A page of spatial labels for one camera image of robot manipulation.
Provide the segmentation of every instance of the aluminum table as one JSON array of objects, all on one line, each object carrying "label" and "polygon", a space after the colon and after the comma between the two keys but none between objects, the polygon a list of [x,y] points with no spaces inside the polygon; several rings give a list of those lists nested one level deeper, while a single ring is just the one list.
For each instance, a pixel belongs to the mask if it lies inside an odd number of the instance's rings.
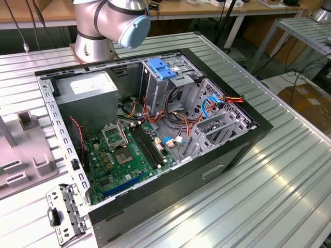
[{"label": "aluminum table", "polygon": [[[109,247],[319,247],[331,232],[331,140],[201,35],[151,37],[120,57],[190,48],[259,111],[273,130],[239,165],[123,234]],[[69,183],[33,72],[77,64],[69,48],[0,56],[0,114],[31,110],[58,177],[0,201],[2,247],[58,247],[45,193]],[[69,247],[97,247],[91,232]]]},{"label": "aluminum table", "polygon": [[[274,22],[269,33],[262,42],[253,59],[253,62],[251,63],[249,72],[252,72],[255,69],[269,42],[273,38],[277,28],[281,28],[286,33],[281,38],[280,42],[276,45],[270,56],[275,54],[281,48],[282,44],[285,42],[289,35],[294,36],[298,40],[305,43],[307,46],[311,47],[312,51],[316,50],[325,56],[331,55],[331,45],[326,42],[326,38],[331,37],[331,24],[320,24],[309,17],[297,19],[279,19]],[[311,55],[311,53],[307,55],[307,59],[305,59],[306,63],[309,62]]]}]

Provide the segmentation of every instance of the green motherboard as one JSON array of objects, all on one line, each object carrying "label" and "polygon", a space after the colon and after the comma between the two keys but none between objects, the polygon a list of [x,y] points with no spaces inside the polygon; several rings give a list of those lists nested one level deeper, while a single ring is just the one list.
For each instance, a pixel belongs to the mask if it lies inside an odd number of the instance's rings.
[{"label": "green motherboard", "polygon": [[[143,123],[141,128],[146,133],[146,137],[152,140],[157,138],[157,134],[149,123]],[[103,201],[105,199],[104,193],[111,189],[116,189],[117,194],[133,186],[125,187],[126,183],[131,183],[134,179],[136,182],[141,182],[176,165],[175,159],[165,147],[162,152],[159,152],[159,155],[166,162],[158,168],[151,166],[141,149],[141,145],[139,145],[141,143],[133,138],[133,131],[126,127],[124,134],[128,141],[127,146],[118,146],[112,151],[102,134],[85,141],[89,160],[89,172],[85,172],[91,185],[89,196],[92,205]],[[118,141],[118,136],[118,132],[108,132],[108,142]],[[118,191],[117,189],[121,185],[123,188]]]}]

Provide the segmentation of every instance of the metal shelf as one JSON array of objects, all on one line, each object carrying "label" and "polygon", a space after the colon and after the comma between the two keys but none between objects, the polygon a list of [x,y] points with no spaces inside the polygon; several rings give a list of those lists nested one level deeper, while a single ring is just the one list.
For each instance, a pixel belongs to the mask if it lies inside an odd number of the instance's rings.
[{"label": "metal shelf", "polygon": [[262,42],[251,63],[249,72],[252,72],[255,69],[277,28],[281,28],[289,35],[304,42],[307,46],[315,49],[322,55],[331,55],[331,45],[326,43],[326,38],[331,37],[331,24],[320,24],[309,17],[279,19],[274,22],[269,33]]}]

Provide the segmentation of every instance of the metal bracket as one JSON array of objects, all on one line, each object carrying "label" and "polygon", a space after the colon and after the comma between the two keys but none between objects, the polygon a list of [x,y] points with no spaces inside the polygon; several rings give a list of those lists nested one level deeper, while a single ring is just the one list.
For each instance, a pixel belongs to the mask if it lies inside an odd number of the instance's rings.
[{"label": "metal bracket", "polygon": [[85,234],[87,216],[79,216],[77,205],[83,199],[76,184],[60,184],[46,194],[48,217],[61,247]]}]

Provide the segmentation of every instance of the chip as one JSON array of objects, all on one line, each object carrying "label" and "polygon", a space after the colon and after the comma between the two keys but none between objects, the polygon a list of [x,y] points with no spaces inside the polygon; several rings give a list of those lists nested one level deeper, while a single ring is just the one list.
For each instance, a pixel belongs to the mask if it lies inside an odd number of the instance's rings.
[{"label": "chip", "polygon": [[104,187],[110,183],[110,180],[109,180],[109,178],[106,178],[106,179],[101,180],[100,183],[101,183],[101,186]]},{"label": "chip", "polygon": [[120,165],[133,160],[132,154],[127,147],[114,151],[113,155],[115,155],[115,158]]}]

